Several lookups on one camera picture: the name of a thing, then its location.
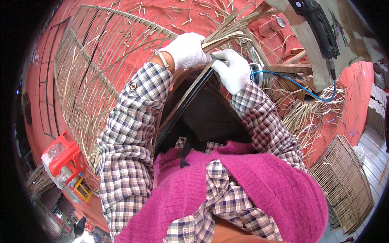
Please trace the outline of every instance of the button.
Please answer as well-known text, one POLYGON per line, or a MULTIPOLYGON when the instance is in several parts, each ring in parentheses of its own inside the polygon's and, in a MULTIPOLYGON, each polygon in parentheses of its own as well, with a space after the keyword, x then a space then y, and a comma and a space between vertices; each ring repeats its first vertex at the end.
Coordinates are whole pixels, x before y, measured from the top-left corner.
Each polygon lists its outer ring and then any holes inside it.
POLYGON ((130 83, 130 90, 135 91, 138 88, 138 84, 135 82, 130 83))

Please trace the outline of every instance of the hand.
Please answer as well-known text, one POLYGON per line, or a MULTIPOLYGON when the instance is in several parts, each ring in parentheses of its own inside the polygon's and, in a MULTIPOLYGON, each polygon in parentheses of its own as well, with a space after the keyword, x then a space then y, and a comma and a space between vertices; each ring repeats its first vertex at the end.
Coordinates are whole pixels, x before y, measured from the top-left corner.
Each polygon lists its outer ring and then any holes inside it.
POLYGON ((232 95, 238 93, 250 82, 249 63, 233 50, 216 51, 212 53, 219 59, 227 60, 229 65, 216 60, 212 68, 219 74, 221 82, 232 95))
POLYGON ((179 68, 190 68, 197 64, 206 64, 212 60, 209 53, 204 53, 201 48, 201 41, 205 37, 197 33, 185 33, 178 36, 160 51, 166 51, 174 59, 175 70, 179 68))

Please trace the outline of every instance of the checkered sleeve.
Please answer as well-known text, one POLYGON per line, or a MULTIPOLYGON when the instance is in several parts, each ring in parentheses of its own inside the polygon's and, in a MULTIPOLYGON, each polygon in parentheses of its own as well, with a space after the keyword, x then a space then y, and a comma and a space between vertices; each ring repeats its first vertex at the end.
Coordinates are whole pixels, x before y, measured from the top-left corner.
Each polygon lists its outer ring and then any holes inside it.
POLYGON ((270 98, 254 83, 248 83, 231 99, 252 136, 253 146, 261 153, 273 154, 292 167, 308 172, 302 162, 301 147, 278 117, 277 108, 270 98))
POLYGON ((100 198, 112 239, 151 195, 152 152, 148 147, 172 79, 166 68, 146 63, 120 93, 98 138, 100 198))

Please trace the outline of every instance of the plaid shirt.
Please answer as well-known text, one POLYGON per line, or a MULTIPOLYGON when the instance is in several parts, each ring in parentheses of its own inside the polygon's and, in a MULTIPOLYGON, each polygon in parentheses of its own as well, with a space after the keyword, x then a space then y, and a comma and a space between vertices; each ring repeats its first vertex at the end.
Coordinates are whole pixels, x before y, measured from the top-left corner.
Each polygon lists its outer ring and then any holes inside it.
MULTIPOLYGON (((167 69, 146 63, 124 87, 98 139, 102 156, 100 198, 112 239, 151 196, 154 173, 149 146, 172 80, 173 75, 167 69), (130 89, 131 83, 135 83, 132 85, 137 87, 135 90, 130 89)), ((301 161, 300 146, 259 87, 250 82, 232 97, 231 105, 259 152, 278 156, 292 167, 308 172, 301 161)), ((183 143, 184 138, 180 138, 176 147, 182 147, 183 143)), ((219 146, 222 145, 209 142, 205 152, 219 146)), ((182 242, 180 234, 184 230, 186 235, 192 235, 186 242, 211 242, 215 224, 212 215, 265 239, 282 239, 276 222, 253 205, 219 160, 207 164, 206 201, 195 214, 172 222, 164 242, 182 242)))

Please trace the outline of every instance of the shirt cuff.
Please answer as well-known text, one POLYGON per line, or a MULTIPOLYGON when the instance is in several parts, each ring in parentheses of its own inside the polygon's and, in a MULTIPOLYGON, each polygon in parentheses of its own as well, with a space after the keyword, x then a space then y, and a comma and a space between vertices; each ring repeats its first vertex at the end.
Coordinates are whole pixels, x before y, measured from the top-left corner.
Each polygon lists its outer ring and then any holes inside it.
POLYGON ((126 84, 123 92, 144 100, 165 101, 172 81, 173 74, 167 68, 148 62, 126 84))
POLYGON ((252 80, 246 84, 237 94, 232 96, 231 106, 238 113, 244 113, 248 109, 262 104, 269 97, 252 80))

